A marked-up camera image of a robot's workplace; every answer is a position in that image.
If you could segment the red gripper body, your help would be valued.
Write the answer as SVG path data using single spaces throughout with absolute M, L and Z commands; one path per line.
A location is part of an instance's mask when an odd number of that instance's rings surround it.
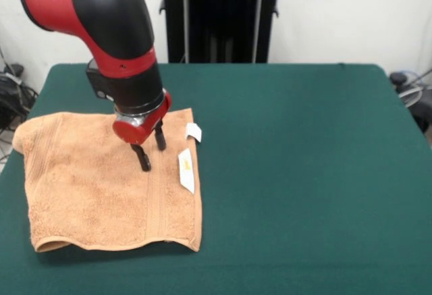
M 127 115 L 115 109 L 116 118 L 112 125 L 115 134 L 128 144 L 142 145 L 171 107 L 171 95 L 166 90 L 162 97 L 155 109 L 143 114 Z

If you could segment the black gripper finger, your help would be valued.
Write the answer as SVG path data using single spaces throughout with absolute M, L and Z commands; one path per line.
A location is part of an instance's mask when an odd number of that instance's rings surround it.
M 131 144 L 130 145 L 132 150 L 136 153 L 136 156 L 138 157 L 139 160 L 139 164 L 140 167 L 142 169 L 142 171 L 144 172 L 148 172 L 151 170 L 151 163 L 150 160 L 147 156 L 147 154 L 145 153 L 144 149 L 137 144 Z
M 165 150 L 166 146 L 167 146 L 162 126 L 163 126 L 163 121 L 159 120 L 156 123 L 155 129 L 154 129 L 154 131 L 155 131 L 155 140 L 156 140 L 157 147 L 158 147 L 159 150 Z

